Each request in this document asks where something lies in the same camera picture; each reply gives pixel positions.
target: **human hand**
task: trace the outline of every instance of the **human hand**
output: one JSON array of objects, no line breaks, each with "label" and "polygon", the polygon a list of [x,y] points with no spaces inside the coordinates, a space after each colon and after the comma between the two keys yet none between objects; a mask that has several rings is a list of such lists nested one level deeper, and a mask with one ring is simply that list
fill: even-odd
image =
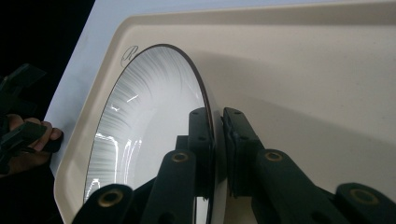
[{"label": "human hand", "polygon": [[52,125],[46,121],[40,121],[39,119],[22,119],[19,115],[11,114],[7,115],[9,130],[12,131],[22,125],[26,121],[30,121],[36,124],[41,124],[47,127],[46,132],[43,136],[34,141],[29,147],[34,149],[36,153],[22,153],[18,157],[12,157],[9,161],[10,171],[7,175],[14,175],[23,171],[30,170],[36,166],[42,165],[47,162],[50,158],[50,153],[41,151],[49,140],[56,140],[62,135],[62,131],[57,128],[52,128]]}]

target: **black bracket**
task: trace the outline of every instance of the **black bracket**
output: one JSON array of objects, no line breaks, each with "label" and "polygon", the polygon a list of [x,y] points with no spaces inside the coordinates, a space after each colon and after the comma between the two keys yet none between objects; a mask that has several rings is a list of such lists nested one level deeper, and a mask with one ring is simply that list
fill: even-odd
[{"label": "black bracket", "polygon": [[286,153],[265,149],[241,111],[223,115],[229,186],[235,197],[252,197],[259,223],[396,223],[396,204],[382,193],[352,183],[331,195]]},{"label": "black bracket", "polygon": [[[209,200],[210,220],[214,190],[212,139],[205,108],[191,111],[189,135],[177,137],[176,148],[163,157],[157,177],[136,190],[116,184],[98,189],[73,223],[194,223],[195,197]],[[101,199],[113,205],[103,207]]]}]

